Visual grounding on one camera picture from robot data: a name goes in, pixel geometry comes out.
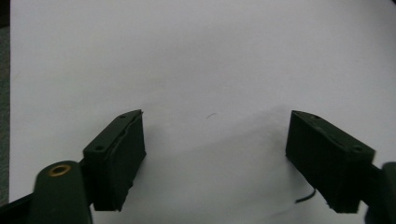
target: white surface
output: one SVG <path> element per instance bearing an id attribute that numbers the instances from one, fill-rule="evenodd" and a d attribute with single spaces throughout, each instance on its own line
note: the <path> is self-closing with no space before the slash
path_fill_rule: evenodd
<path id="1" fill-rule="evenodd" d="M 10 200 L 141 108 L 148 156 L 96 224 L 363 223 L 293 204 L 290 111 L 396 161 L 395 27 L 387 0 L 12 1 Z"/>

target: gray floor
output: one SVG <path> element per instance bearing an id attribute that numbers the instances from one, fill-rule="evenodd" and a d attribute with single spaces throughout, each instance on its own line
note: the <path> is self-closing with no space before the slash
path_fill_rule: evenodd
<path id="1" fill-rule="evenodd" d="M 0 206 L 8 203 L 9 27 L 0 28 Z"/>

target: white table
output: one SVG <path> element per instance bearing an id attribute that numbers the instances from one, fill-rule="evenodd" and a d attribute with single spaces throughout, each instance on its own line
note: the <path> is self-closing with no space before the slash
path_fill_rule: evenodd
<path id="1" fill-rule="evenodd" d="M 96 224 L 363 223 L 364 204 L 293 204 L 311 187 L 284 156 L 292 109 L 396 161 L 389 0 L 18 0 L 11 52 L 11 201 L 139 108 L 148 155 Z"/>

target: scratch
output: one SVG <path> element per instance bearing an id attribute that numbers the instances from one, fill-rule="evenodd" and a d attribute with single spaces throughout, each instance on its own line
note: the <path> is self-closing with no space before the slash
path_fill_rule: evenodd
<path id="1" fill-rule="evenodd" d="M 208 118 L 210 118 L 210 117 L 212 117 L 212 116 L 214 116 L 214 115 L 217 115 L 217 114 L 218 114 L 218 113 L 213 113 L 213 114 L 207 116 L 206 118 L 208 119 Z"/>

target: black wire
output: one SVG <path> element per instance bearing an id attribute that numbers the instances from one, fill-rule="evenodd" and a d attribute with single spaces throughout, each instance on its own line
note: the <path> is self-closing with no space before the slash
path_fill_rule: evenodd
<path id="1" fill-rule="evenodd" d="M 295 203 L 302 203 L 302 202 L 305 202 L 306 200 L 309 200 L 309 199 L 313 198 L 313 197 L 315 196 L 316 193 L 317 193 L 317 190 L 314 189 L 314 192 L 312 192 L 310 195 L 308 195 L 308 196 L 306 196 L 306 197 L 303 197 L 302 199 L 296 200 Z"/>

